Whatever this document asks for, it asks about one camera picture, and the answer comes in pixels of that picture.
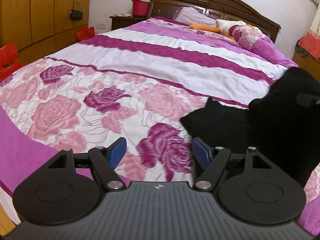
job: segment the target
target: blue clamp pad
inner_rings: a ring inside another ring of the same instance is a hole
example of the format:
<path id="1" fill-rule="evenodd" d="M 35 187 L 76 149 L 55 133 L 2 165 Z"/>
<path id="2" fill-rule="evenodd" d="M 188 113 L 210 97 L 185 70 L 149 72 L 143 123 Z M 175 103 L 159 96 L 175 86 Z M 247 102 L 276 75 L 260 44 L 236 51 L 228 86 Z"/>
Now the blue clamp pad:
<path id="1" fill-rule="evenodd" d="M 123 156 L 127 152 L 127 140 L 124 137 L 120 137 L 107 149 L 107 160 L 112 169 L 115 169 Z"/>
<path id="2" fill-rule="evenodd" d="M 198 137 L 192 140 L 192 153 L 204 170 L 212 161 L 212 148 Z"/>

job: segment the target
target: white wall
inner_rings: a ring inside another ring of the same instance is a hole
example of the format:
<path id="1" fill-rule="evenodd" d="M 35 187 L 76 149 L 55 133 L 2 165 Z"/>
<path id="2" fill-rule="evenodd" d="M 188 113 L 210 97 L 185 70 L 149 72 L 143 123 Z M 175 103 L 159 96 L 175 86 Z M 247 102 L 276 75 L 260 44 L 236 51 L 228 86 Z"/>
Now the white wall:
<path id="1" fill-rule="evenodd" d="M 256 9 L 265 17 L 281 25 L 282 30 L 276 40 L 277 48 L 291 58 L 298 39 L 308 31 L 316 13 L 316 6 L 310 0 L 242 0 Z M 109 16 L 130 13 L 131 0 L 90 0 L 90 26 L 106 24 L 111 29 Z"/>

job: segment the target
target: red stool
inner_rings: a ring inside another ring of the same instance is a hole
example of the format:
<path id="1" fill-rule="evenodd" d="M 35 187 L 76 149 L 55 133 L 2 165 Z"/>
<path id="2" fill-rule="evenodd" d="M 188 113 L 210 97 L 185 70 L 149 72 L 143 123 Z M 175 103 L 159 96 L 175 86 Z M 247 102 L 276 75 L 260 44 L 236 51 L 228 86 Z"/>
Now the red stool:
<path id="1" fill-rule="evenodd" d="M 18 47 L 10 43 L 0 48 L 0 81 L 23 67 L 18 60 Z"/>
<path id="2" fill-rule="evenodd" d="M 79 32 L 76 33 L 77 38 L 79 41 L 84 41 L 90 38 L 94 37 L 94 28 L 90 27 L 90 28 L 85 28 Z"/>

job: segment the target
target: nightstand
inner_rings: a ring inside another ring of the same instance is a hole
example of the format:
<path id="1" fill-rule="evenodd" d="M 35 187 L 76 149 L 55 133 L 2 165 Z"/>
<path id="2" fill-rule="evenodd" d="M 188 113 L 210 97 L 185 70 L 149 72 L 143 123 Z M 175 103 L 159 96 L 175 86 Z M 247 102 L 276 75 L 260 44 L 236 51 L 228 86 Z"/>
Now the nightstand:
<path id="1" fill-rule="evenodd" d="M 111 30 L 117 30 L 120 28 L 125 28 L 130 25 L 136 24 L 138 22 L 144 21 L 145 17 L 135 17 L 135 16 L 110 16 L 112 19 Z"/>
<path id="2" fill-rule="evenodd" d="M 320 82 L 320 61 L 311 55 L 302 55 L 295 50 L 292 60 L 298 64 L 300 68 L 308 71 L 316 80 Z"/>

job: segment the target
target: logo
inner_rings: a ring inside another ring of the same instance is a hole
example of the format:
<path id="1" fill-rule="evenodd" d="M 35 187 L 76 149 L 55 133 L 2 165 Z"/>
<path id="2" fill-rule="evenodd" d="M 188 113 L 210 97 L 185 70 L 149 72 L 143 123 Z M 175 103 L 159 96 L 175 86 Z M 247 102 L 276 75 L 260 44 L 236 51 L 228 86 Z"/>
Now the logo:
<path id="1" fill-rule="evenodd" d="M 155 186 L 155 188 L 161 190 L 162 188 L 164 188 L 164 186 L 159 184 L 159 185 Z"/>

